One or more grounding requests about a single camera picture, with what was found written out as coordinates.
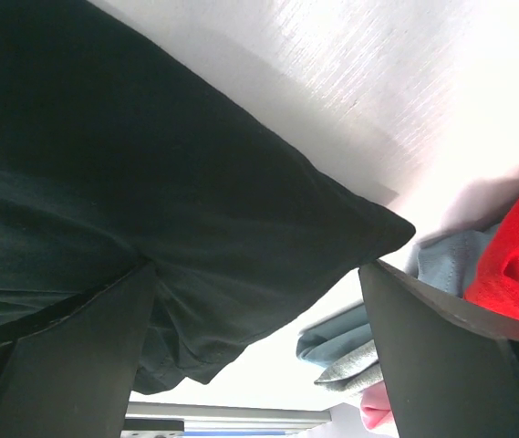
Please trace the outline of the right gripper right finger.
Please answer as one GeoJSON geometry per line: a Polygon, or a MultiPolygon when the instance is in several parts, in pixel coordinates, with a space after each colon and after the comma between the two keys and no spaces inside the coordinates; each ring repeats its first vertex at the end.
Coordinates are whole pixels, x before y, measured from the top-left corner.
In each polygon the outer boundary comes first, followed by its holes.
{"type": "Polygon", "coordinates": [[[519,321],[382,261],[358,271],[402,437],[519,437],[519,321]]]}

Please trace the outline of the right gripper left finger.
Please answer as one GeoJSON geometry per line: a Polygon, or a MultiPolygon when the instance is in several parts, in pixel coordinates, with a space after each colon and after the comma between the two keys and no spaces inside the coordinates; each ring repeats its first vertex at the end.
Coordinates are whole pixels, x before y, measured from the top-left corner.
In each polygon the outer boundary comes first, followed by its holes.
{"type": "Polygon", "coordinates": [[[154,295],[144,264],[0,326],[0,437],[119,437],[154,295]]]}

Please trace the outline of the black graphic t-shirt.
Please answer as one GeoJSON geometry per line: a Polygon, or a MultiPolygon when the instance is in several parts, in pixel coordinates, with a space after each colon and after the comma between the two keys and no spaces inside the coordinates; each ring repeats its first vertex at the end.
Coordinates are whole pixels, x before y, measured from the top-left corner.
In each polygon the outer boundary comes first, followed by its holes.
{"type": "Polygon", "coordinates": [[[86,1],[0,1],[0,325],[154,267],[133,388],[210,382],[414,226],[86,1]]]}

